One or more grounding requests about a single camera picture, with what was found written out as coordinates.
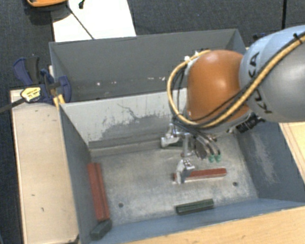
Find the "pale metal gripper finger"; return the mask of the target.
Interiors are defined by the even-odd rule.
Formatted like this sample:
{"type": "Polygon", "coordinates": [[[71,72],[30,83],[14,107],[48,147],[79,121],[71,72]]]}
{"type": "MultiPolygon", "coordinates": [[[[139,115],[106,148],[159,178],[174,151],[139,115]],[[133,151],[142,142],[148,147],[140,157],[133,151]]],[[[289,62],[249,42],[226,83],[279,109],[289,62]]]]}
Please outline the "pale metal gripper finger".
{"type": "Polygon", "coordinates": [[[180,160],[178,163],[177,163],[177,167],[176,167],[176,182],[178,184],[182,184],[183,183],[183,177],[182,177],[182,174],[183,172],[186,170],[186,167],[184,165],[184,160],[180,160]]]}
{"type": "Polygon", "coordinates": [[[191,163],[189,159],[183,159],[183,165],[184,165],[185,179],[187,179],[190,176],[190,174],[195,170],[195,166],[191,163]]]}

